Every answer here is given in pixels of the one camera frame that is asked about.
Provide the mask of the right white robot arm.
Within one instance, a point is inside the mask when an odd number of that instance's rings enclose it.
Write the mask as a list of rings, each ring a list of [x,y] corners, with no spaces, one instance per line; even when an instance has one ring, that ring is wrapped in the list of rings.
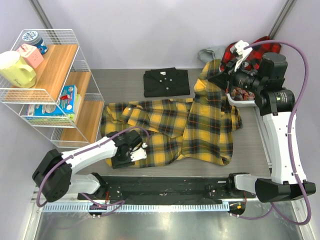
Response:
[[[238,67],[240,59],[231,60],[225,69],[208,79],[222,90],[238,87],[254,94],[254,103],[266,127],[270,144],[272,172],[269,178],[249,173],[231,173],[226,193],[233,198],[243,191],[257,196],[262,203],[298,200],[302,191],[312,195],[316,185],[307,180],[303,171],[295,134],[295,96],[283,87],[288,67],[286,57],[267,52],[257,70]]]

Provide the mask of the yellow plaid long sleeve shirt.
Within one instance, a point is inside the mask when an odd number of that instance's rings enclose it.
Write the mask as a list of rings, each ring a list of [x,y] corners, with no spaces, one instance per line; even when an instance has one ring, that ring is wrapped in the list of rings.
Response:
[[[107,104],[101,136],[134,127],[147,142],[147,157],[136,161],[136,168],[163,167],[184,158],[228,165],[233,156],[233,132],[243,123],[240,111],[209,82],[220,65],[220,60],[205,65],[194,85],[193,98]]]

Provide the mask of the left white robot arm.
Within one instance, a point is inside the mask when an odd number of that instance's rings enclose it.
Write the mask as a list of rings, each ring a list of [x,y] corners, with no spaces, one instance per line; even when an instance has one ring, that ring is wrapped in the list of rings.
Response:
[[[44,206],[41,197],[46,203],[53,203],[66,194],[85,194],[93,199],[103,199],[108,192],[108,184],[102,176],[96,172],[81,175],[79,171],[105,159],[111,159],[113,169],[132,166],[136,161],[146,159],[148,143],[130,127],[111,132],[75,150],[48,151],[32,175],[38,187],[37,206]]]

